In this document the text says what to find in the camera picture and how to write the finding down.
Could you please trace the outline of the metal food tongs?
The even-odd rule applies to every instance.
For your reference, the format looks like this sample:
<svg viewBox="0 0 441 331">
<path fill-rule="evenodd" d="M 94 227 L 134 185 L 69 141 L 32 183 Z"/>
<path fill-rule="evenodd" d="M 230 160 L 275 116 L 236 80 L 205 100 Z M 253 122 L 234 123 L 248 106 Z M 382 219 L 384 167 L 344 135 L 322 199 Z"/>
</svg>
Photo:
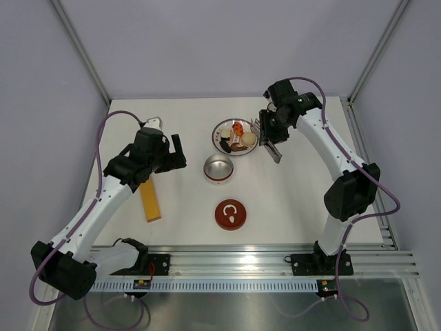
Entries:
<svg viewBox="0 0 441 331">
<path fill-rule="evenodd" d="M 283 156 L 271 141 L 264 139 L 263 131 L 260 127 L 260 121 L 258 119 L 252 119 L 250 128 L 251 131 L 258 137 L 259 146 L 263 146 L 270 154 L 273 161 L 276 164 L 279 164 Z"/>
</svg>

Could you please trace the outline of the white tofu cube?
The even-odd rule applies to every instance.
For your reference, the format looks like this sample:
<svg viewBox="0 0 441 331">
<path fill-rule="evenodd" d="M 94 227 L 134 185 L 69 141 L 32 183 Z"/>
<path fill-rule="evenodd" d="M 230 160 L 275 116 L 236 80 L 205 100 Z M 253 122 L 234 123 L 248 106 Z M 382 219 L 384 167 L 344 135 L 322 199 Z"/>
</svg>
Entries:
<svg viewBox="0 0 441 331">
<path fill-rule="evenodd" d="M 232 131 L 231 130 L 221 130 L 220 132 L 220 138 L 222 140 L 229 141 L 232 137 Z"/>
</svg>

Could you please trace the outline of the black seaweed piece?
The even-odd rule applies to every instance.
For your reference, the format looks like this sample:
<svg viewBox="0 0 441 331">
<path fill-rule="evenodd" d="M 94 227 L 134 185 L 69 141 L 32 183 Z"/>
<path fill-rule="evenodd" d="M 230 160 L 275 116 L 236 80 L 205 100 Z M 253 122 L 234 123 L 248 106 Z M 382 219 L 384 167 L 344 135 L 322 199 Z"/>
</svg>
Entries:
<svg viewBox="0 0 441 331">
<path fill-rule="evenodd" d="M 226 152 L 227 154 L 230 154 L 232 152 L 232 149 L 231 149 L 230 145 L 228 144 L 227 140 L 220 140 L 219 145 L 222 148 L 222 150 L 224 152 Z"/>
</svg>

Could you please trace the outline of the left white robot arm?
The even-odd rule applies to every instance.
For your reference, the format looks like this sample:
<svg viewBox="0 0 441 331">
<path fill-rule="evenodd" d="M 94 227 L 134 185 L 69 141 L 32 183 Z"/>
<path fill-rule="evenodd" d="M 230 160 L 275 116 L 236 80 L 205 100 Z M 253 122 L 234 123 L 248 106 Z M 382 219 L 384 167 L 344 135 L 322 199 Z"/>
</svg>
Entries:
<svg viewBox="0 0 441 331">
<path fill-rule="evenodd" d="M 48 243 L 37 241 L 30 254 L 41 280 L 63 295 L 82 299 L 101 276 L 124 271 L 146 274 L 153 270 L 149 248 L 126 238 L 99 253 L 90 251 L 114 213 L 151 174 L 185 168 L 178 134 L 167 138 L 158 128 L 143 127 L 134 142 L 110 160 L 99 177 L 97 195 L 83 206 Z"/>
</svg>

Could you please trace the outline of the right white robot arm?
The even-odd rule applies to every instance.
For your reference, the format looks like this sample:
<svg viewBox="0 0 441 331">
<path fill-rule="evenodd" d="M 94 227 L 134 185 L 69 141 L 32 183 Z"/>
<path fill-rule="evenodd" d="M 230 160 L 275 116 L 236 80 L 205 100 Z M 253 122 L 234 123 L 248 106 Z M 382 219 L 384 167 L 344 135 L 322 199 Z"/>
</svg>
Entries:
<svg viewBox="0 0 441 331">
<path fill-rule="evenodd" d="M 277 81 L 264 92 L 269 104 L 254 122 L 259 144 L 279 163 L 282 155 L 277 144 L 288 140 L 290 128 L 297 129 L 323 160 L 333 183 L 323 198 L 328 217 L 313 251 L 291 254 L 286 261 L 295 276 L 352 275 L 345 244 L 356 217 L 375 200 L 380 169 L 361 159 L 334 130 L 325 114 L 324 97 L 318 98 L 312 92 L 299 94 L 291 82 Z"/>
</svg>

